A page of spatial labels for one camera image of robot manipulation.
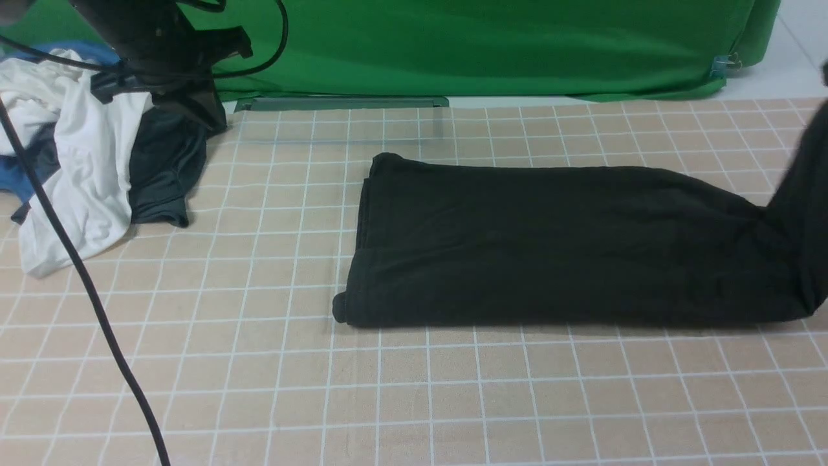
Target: black cable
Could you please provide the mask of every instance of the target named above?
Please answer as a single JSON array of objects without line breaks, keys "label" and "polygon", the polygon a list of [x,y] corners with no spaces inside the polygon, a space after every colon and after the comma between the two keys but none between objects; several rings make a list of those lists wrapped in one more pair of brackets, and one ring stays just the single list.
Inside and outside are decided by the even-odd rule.
[{"label": "black cable", "polygon": [[51,202],[49,202],[49,197],[46,196],[46,192],[43,190],[43,185],[41,184],[40,179],[38,179],[34,167],[29,163],[28,158],[26,158],[26,150],[20,142],[20,137],[14,129],[12,119],[8,116],[8,110],[2,100],[0,100],[0,124],[6,132],[9,142],[12,143],[14,153],[17,155],[17,160],[20,161],[20,164],[23,166],[23,171],[26,172],[26,177],[29,178],[31,186],[35,190],[37,200],[40,201],[43,206],[46,218],[49,219],[49,223],[51,223],[57,237],[60,239],[60,243],[66,248],[66,253],[69,254],[69,258],[75,266],[75,270],[78,271],[80,281],[83,282],[86,293],[89,295],[89,300],[92,302],[92,309],[95,311],[95,316],[98,317],[98,324],[100,324],[103,336],[106,338],[107,345],[109,345],[109,351],[112,352],[115,363],[118,364],[118,369],[121,371],[121,375],[124,380],[127,381],[129,389],[132,390],[132,394],[135,395],[135,399],[141,407],[141,412],[144,414],[144,419],[147,420],[147,425],[149,425],[150,433],[152,434],[152,440],[155,442],[156,450],[158,451],[158,458],[161,460],[161,466],[170,466],[170,456],[166,451],[164,438],[161,436],[161,429],[158,427],[158,421],[152,413],[152,408],[147,402],[147,397],[144,396],[141,386],[138,385],[137,380],[135,380],[135,376],[129,369],[127,360],[123,357],[123,352],[121,352],[121,348],[118,346],[118,340],[115,339],[112,326],[109,325],[109,319],[104,312],[104,305],[101,303],[98,291],[95,290],[95,285],[92,283],[89,271],[87,271],[86,266],[84,266],[84,261],[78,255],[78,251],[72,245],[72,241],[69,239],[69,236],[66,234],[66,230],[64,230],[63,225],[60,223],[60,219],[55,213],[55,208],[52,207]]},{"label": "black cable", "polygon": [[285,53],[285,48],[287,47],[287,9],[285,8],[285,3],[282,0],[276,0],[276,6],[279,7],[279,14],[282,15],[282,38],[279,40],[279,47],[277,47],[273,55],[261,65],[247,68],[246,70],[213,73],[213,79],[223,80],[227,78],[238,78],[241,76],[254,75],[259,71],[264,71],[267,68],[270,68],[279,60],[279,58],[282,57],[282,54]]},{"label": "black cable", "polygon": [[[196,2],[197,0],[185,0],[186,4],[190,4],[190,2]],[[282,54],[285,53],[285,49],[287,48],[287,37],[288,37],[288,20],[287,20],[287,8],[285,8],[285,3],[282,0],[275,0],[277,7],[279,8],[279,13],[282,15],[282,38],[279,41],[279,47],[276,51],[268,58],[264,63],[261,65],[253,66],[251,68],[247,68],[245,70],[238,70],[238,71],[227,71],[224,73],[213,73],[211,76],[213,79],[222,80],[228,78],[239,78],[242,76],[253,75],[260,71],[266,70],[267,68],[273,66],[280,58],[282,58]],[[81,68],[83,70],[91,70],[96,71],[99,73],[114,73],[116,75],[137,75],[137,76],[152,76],[152,77],[168,77],[168,78],[181,78],[181,79],[191,79],[191,80],[203,80],[205,78],[204,75],[200,75],[197,73],[153,73],[150,71],[133,71],[129,70],[127,67],[124,66],[105,66],[105,65],[95,65],[92,63],[85,63],[83,61],[71,60],[69,58],[63,58],[61,56],[55,56],[51,53],[39,51],[36,48],[29,47],[25,44],[21,44],[18,41],[14,41],[6,36],[0,35],[0,44],[4,46],[9,46],[13,49],[17,49],[27,55],[34,56],[35,58],[40,58],[41,60],[53,61],[55,63],[60,63],[61,65],[66,66],[74,66],[75,68]]]}]

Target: white cloth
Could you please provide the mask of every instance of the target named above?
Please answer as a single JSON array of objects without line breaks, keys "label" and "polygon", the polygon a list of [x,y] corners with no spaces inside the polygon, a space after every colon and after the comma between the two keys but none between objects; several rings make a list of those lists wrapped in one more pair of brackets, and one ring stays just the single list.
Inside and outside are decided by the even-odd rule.
[{"label": "white cloth", "polygon": [[[73,60],[73,51],[52,51]],[[115,244],[127,232],[129,158],[141,117],[152,107],[148,93],[122,94],[101,104],[89,91],[93,71],[49,61],[0,63],[0,99],[9,107],[24,144],[46,123],[55,124],[60,170],[43,183],[60,222],[83,259]],[[9,144],[0,138],[0,153]],[[20,228],[23,271],[46,276],[70,265],[40,202],[33,197]]]}]

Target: black folded cloth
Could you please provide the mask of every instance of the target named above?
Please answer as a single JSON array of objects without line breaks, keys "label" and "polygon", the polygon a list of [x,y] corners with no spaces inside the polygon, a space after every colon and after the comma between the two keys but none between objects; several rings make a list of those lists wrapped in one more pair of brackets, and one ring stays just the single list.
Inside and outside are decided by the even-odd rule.
[{"label": "black folded cloth", "polygon": [[823,107],[767,207],[661,169],[379,154],[333,314],[358,327],[781,322],[822,304],[826,268]]}]

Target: grid mat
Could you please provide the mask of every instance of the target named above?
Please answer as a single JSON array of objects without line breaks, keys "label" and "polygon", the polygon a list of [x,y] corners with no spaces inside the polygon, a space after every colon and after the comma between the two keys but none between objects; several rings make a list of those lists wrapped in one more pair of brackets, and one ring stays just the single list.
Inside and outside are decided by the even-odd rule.
[{"label": "grid mat", "polygon": [[[330,316],[379,152],[664,167],[763,204],[819,103],[236,114],[193,225],[140,226],[89,268],[175,466],[825,466],[828,313],[742,333]],[[157,464],[74,271],[24,277],[6,217],[0,240],[0,464]]]}]

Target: green fabric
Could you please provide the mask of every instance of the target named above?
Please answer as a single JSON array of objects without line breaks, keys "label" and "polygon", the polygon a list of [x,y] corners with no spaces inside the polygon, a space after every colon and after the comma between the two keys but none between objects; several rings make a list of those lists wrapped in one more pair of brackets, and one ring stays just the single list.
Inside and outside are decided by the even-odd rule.
[{"label": "green fabric", "polygon": [[[286,0],[282,59],[222,80],[225,100],[252,95],[577,95],[686,99],[715,93],[715,56],[761,60],[779,0]],[[255,57],[275,50],[272,0],[229,0],[223,14],[187,10],[198,28],[244,25]],[[7,32],[26,43],[91,39],[62,0],[41,0]]]}]

